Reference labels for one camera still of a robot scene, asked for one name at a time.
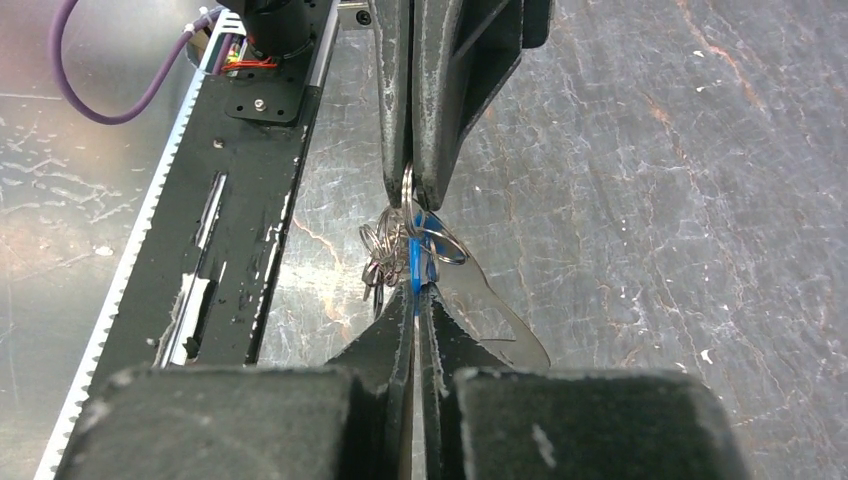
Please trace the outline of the blue key tag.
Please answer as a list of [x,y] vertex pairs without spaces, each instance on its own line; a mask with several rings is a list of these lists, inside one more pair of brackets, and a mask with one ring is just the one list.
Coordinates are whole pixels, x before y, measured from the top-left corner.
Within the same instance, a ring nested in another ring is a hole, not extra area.
[[420,312],[418,296],[422,287],[439,280],[435,241],[429,233],[424,232],[425,227],[436,226],[435,218],[436,216],[433,213],[418,213],[413,221],[415,229],[408,240],[408,265],[416,315]]

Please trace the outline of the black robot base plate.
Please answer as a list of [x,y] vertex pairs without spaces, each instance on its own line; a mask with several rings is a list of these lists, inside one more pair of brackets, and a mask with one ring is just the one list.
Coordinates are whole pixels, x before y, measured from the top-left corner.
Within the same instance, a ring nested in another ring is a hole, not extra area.
[[257,19],[264,68],[207,75],[91,387],[136,366],[257,361],[338,30],[333,1]]

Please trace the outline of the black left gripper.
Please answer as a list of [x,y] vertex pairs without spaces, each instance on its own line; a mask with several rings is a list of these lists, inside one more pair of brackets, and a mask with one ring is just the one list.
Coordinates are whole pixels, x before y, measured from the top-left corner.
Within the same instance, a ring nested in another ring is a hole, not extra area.
[[369,8],[385,192],[398,208],[412,131],[418,200],[435,211],[464,140],[516,69],[522,48],[547,41],[554,1],[418,1],[412,29],[409,1],[374,0]]

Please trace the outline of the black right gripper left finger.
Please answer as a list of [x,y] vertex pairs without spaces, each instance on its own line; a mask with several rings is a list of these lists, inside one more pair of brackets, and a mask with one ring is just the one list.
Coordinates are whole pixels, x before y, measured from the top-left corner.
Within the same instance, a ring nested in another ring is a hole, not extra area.
[[413,290],[318,367],[126,369],[88,400],[60,479],[408,479]]

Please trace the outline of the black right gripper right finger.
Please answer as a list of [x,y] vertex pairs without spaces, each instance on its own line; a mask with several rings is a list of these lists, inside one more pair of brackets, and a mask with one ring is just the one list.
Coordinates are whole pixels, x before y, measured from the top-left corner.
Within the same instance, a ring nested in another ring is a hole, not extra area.
[[745,479],[727,415],[672,370],[512,368],[418,295],[430,479]]

